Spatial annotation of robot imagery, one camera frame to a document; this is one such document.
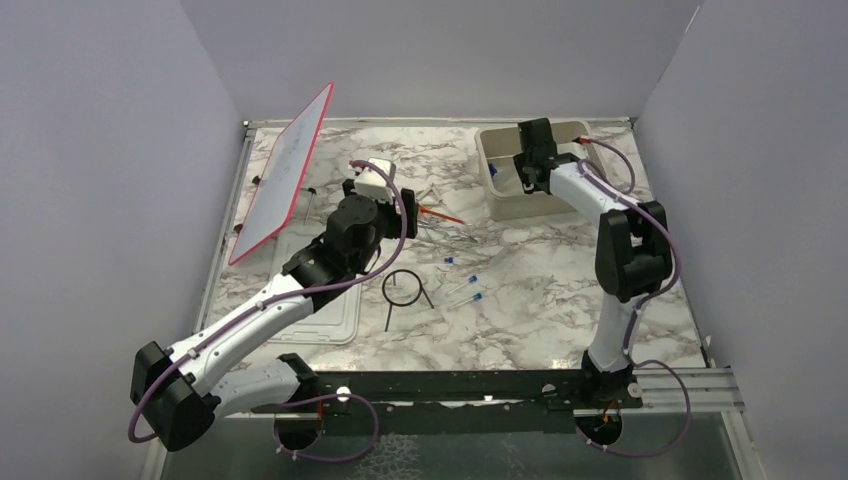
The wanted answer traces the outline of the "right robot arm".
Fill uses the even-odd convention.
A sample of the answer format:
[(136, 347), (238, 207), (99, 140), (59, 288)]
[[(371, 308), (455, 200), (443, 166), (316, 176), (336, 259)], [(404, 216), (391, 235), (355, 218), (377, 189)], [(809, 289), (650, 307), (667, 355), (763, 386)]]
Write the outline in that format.
[(631, 345), (645, 304), (677, 278), (666, 212), (657, 201), (638, 202), (613, 187), (589, 158), (592, 138), (558, 143), (547, 118), (519, 123), (518, 135), (513, 162), (524, 192), (566, 202), (597, 230), (594, 268), (604, 296), (576, 384), (585, 404), (600, 407), (630, 381)]

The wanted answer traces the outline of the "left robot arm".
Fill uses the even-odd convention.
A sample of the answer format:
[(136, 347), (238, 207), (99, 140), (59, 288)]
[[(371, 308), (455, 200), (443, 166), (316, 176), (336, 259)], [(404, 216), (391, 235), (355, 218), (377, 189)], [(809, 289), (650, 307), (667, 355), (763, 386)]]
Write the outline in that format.
[(389, 268), (398, 250), (382, 265), (368, 267), (382, 240), (403, 244), (416, 237), (419, 205), (413, 190), (386, 188), (389, 198), (383, 201), (351, 182), (345, 186), (325, 231), (247, 302), (168, 348), (151, 341), (136, 352), (130, 442), (158, 440), (175, 452), (233, 413), (273, 403), (294, 411), (310, 405), (314, 374), (298, 355), (284, 354), (264, 367), (234, 367), (279, 331)]

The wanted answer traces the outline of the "black wire ring stand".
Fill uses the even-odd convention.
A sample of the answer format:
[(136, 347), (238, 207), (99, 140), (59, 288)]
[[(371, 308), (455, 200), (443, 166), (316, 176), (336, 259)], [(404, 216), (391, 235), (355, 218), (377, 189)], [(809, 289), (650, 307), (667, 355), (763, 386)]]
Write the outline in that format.
[(435, 309), (422, 277), (410, 269), (399, 268), (387, 273), (381, 284), (381, 294), (388, 304), (384, 332), (389, 331), (395, 310), (421, 302), (424, 302), (431, 310)]

